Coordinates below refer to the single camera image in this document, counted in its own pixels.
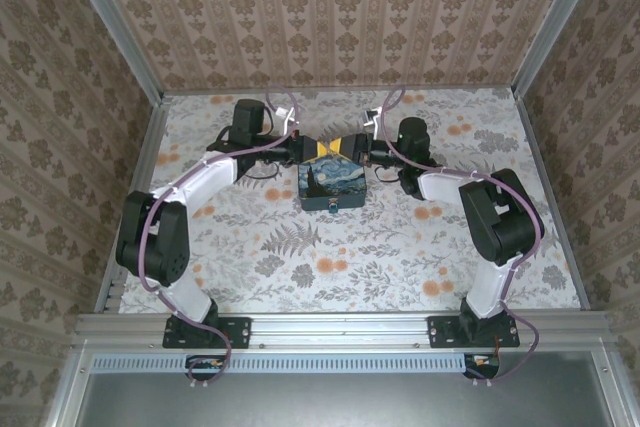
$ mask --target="wallpaper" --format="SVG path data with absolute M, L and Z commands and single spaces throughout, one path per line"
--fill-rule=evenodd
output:
M 507 84 L 552 0 L 116 0 L 164 91 Z
M 361 132 L 361 112 L 380 105 L 382 90 L 297 93 L 300 131 L 322 142 Z M 239 98 L 178 96 L 152 187 L 175 180 L 231 121 Z M 276 105 L 290 101 L 284 95 Z M 387 117 L 395 138 L 400 120 L 428 124 L 431 151 L 445 165 L 493 172 L 514 169 L 545 223 L 540 254 L 516 273 L 508 301 L 519 308 L 579 308 L 576 289 L 510 90 L 409 91 Z M 264 177 L 274 166 L 258 164 Z M 375 312 L 459 309 L 482 258 L 461 207 L 406 195 L 396 169 L 366 168 L 367 195 L 358 209 L 301 210 L 296 167 L 274 179 L 244 177 L 214 195 L 190 221 L 190 275 L 221 311 Z M 136 277 L 127 279 L 120 312 L 165 312 Z
M 592 306 L 640 393 L 640 0 L 580 0 L 526 95 Z
M 150 106 L 89 0 L 0 0 L 0 425 L 38 425 Z

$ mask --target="aluminum frame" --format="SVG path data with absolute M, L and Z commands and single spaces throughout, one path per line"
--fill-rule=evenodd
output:
M 291 354 L 475 353 L 487 349 L 431 349 L 426 318 L 445 312 L 371 314 L 247 314 L 253 320 L 249 352 Z M 637 405 L 609 331 L 604 312 L 577 310 L 517 311 L 540 331 L 539 351 L 590 352 L 616 427 L 637 425 Z M 78 319 L 71 354 L 54 399 L 48 427 L 75 426 L 95 355 L 104 353 L 163 355 L 168 314 L 89 314 Z M 518 323 L 526 352 L 533 334 Z M 175 353 L 222 354 L 220 349 L 176 349 Z

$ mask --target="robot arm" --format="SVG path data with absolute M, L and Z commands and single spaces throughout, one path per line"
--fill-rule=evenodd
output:
M 272 143 L 276 137 L 261 135 L 266 106 L 259 101 L 243 99 L 234 109 L 232 125 L 225 128 L 228 138 L 207 147 L 207 152 L 182 175 L 187 180 L 175 186 L 173 182 L 151 193 L 132 192 L 127 197 L 116 245 L 116 261 L 138 276 L 138 255 L 143 226 L 151 206 L 171 190 L 156 212 L 145 248 L 145 278 L 156 292 L 168 298 L 175 308 L 195 322 L 215 327 L 218 307 L 200 290 L 191 273 L 189 263 L 189 219 L 213 195 L 240 179 L 256 161 L 291 165 L 316 156 L 317 142 L 298 131 L 275 148 L 262 150 L 239 158 L 223 158 L 209 163 L 221 154 L 229 154 L 251 147 Z M 290 111 L 278 109 L 285 127 Z
M 367 111 L 364 124 L 375 125 L 378 131 L 380 109 Z M 392 145 L 404 157 L 429 167 L 440 167 L 431 157 L 430 137 L 426 123 L 416 117 L 400 122 L 398 140 Z M 361 165 L 398 167 L 398 177 L 404 192 L 419 200 L 437 200 L 458 205 L 465 211 L 471 238 L 482 259 L 478 260 L 475 280 L 463 300 L 459 315 L 462 337 L 469 343 L 490 336 L 492 324 L 503 322 L 501 297 L 513 264 L 535 242 L 533 222 L 510 194 L 495 184 L 480 178 L 459 177 L 443 172 L 425 172 L 406 164 L 395 156 L 385 141 L 376 134 L 355 134 L 332 143 L 332 150 Z M 533 209 L 541 235 L 544 226 L 531 199 L 516 173 L 503 169 L 491 174 L 494 179 L 516 191 Z

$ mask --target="grey metal vent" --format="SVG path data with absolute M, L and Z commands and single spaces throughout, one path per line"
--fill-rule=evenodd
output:
M 101 354 L 91 373 L 184 373 L 186 354 Z M 464 372 L 463 354 L 254 354 L 231 358 L 228 373 Z M 194 372 L 207 372 L 194 369 Z

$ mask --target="floral fabric surface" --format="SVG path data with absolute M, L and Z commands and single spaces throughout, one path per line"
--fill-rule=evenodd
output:
M 360 113 L 382 103 L 386 91 L 296 92 L 301 133 L 322 142 L 361 132 Z M 170 113 L 152 188 L 194 164 L 231 121 L 239 98 L 169 99 Z M 275 95 L 276 105 L 289 105 Z M 426 120 L 432 155 L 440 163 L 483 172 L 509 167 L 520 176 L 547 234 L 536 259 L 516 274 L 509 303 L 518 308 L 578 308 L 558 240 L 511 92 L 506 89 L 407 92 L 387 120 L 395 139 L 407 116 Z M 258 177 L 275 166 L 257 165 Z M 462 208 L 418 201 L 398 183 L 365 169 L 361 209 L 305 212 L 297 196 L 297 169 L 275 179 L 242 178 L 210 199 L 191 219 L 189 270 L 223 312 L 371 312 L 456 309 L 478 262 Z M 393 170 L 380 170 L 384 180 Z M 129 276 L 121 312 L 164 312 Z

